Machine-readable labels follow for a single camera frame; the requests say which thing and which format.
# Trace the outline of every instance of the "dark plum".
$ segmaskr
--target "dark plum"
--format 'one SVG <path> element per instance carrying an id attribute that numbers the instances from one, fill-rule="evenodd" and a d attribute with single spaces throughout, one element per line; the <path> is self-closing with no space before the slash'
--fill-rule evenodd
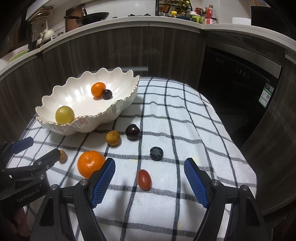
<path id="1" fill-rule="evenodd" d="M 131 124 L 126 128 L 126 136 L 129 139 L 137 139 L 141 135 L 140 129 L 136 124 Z"/>
<path id="2" fill-rule="evenodd" d="M 103 91 L 103 99 L 108 100 L 112 98 L 112 91 L 111 90 L 104 90 Z"/>

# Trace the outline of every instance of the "gold rim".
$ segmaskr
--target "gold rim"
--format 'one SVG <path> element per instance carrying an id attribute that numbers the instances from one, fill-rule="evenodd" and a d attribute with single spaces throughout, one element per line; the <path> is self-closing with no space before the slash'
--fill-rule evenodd
<path id="1" fill-rule="evenodd" d="M 104 112 L 100 112 L 100 113 L 98 113 L 98 114 L 96 114 L 96 115 L 84 115 L 84 116 L 79 116 L 79 117 L 77 117 L 77 118 L 75 118 L 71 123 L 67 123 L 67 124 L 64 124 L 64 125 L 60 125 L 59 123 L 55 123 L 55 122 L 44 122 L 44 121 L 42 121 L 42 120 L 40 120 L 38 117 L 40 116 L 39 115 L 39 113 L 37 112 L 37 110 L 36 110 L 36 108 L 37 107 L 39 107 L 39 106 L 37 106 L 37 107 L 35 107 L 35 111 L 36 111 L 36 113 L 38 114 L 38 116 L 36 116 L 35 118 L 36 118 L 36 120 L 38 121 L 38 122 L 40 122 L 40 123 L 42 123 L 42 124 L 52 124 L 52 125 L 56 125 L 56 126 L 70 126 L 70 125 L 72 125 L 74 122 L 76 122 L 77 120 L 79 120 L 79 119 L 81 119 L 81 118 L 85 118 L 85 117 L 97 117 L 97 116 L 99 116 L 99 115 L 102 115 L 102 114 L 104 114 L 104 113 L 106 113 L 109 109 L 111 109 L 112 108 L 112 106 L 113 105 L 115 105 L 117 102 L 119 102 L 119 101 L 125 101 L 127 98 L 129 98 L 129 97 L 131 97 L 131 95 L 135 92 L 135 90 L 137 89 L 137 87 L 138 87 L 138 84 L 139 84 L 139 81 L 140 81 L 140 76 L 139 75 L 137 75 L 136 77 L 133 77 L 133 78 L 138 78 L 138 80 L 137 80 L 137 83 L 135 84 L 135 88 L 133 89 L 133 91 L 131 92 L 131 94 L 129 95 L 129 96 L 127 96 L 126 98 L 124 98 L 124 99 L 120 99 L 120 100 L 117 100 L 117 101 L 115 101 L 113 104 L 111 104 Z"/>

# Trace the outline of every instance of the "white container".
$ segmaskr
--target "white container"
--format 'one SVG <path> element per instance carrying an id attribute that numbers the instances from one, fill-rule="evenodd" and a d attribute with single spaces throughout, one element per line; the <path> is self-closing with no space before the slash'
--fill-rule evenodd
<path id="1" fill-rule="evenodd" d="M 251 25 L 251 19 L 249 18 L 232 18 L 233 24 Z"/>
<path id="2" fill-rule="evenodd" d="M 91 132 L 101 124 L 114 121 L 131 105 L 138 92 L 139 78 L 133 76 L 132 70 L 123 73 L 121 68 L 111 72 L 102 68 L 95 74 L 86 71 L 78 79 L 70 77 L 63 86 L 55 86 L 52 95 L 42 97 L 42 106 L 35 108 L 36 120 L 46 129 L 64 136 Z M 106 89 L 112 91 L 111 99 L 93 97 L 91 87 L 97 82 L 103 82 Z M 70 124 L 56 123 L 55 112 L 63 105 L 75 113 L 75 120 Z"/>

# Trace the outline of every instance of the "cherry tomato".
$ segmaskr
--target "cherry tomato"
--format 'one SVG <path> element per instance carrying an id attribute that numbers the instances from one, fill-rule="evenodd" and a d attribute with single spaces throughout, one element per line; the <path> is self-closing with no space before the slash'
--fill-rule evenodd
<path id="1" fill-rule="evenodd" d="M 149 190 L 152 187 L 151 177 L 149 173 L 144 169 L 138 171 L 137 182 L 140 188 L 145 191 Z"/>

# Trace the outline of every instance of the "plaid tablecloth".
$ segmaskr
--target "plaid tablecloth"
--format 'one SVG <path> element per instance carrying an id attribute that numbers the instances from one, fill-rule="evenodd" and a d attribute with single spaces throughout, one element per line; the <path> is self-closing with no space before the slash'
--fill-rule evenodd
<path id="1" fill-rule="evenodd" d="M 126 138 L 125 129 L 136 124 L 142 136 L 136 141 Z M 105 141 L 110 130 L 121 134 L 119 146 Z M 192 240 L 205 214 L 197 203 L 184 174 L 183 164 L 192 157 L 212 179 L 228 186 L 247 184 L 256 192 L 256 175 L 239 149 L 231 141 L 209 101 L 186 84 L 159 78 L 141 78 L 132 105 L 112 123 L 91 133 L 61 136 L 50 132 L 32 119 L 21 139 L 31 136 L 34 145 L 13 156 L 9 167 L 26 166 L 53 148 L 68 154 L 67 162 L 57 162 L 47 171 L 50 184 L 75 185 L 83 179 L 77 169 L 79 156 L 87 150 L 99 151 L 116 162 L 116 172 L 104 200 L 94 209 L 109 241 Z M 149 156 L 150 148 L 164 151 L 161 161 Z M 136 174 L 146 169 L 152 188 L 137 186 Z M 43 198 L 31 203 L 27 221 L 32 228 Z M 83 240 L 75 209 L 69 206 L 76 240 Z M 225 208 L 217 240 L 223 240 L 229 219 Z"/>

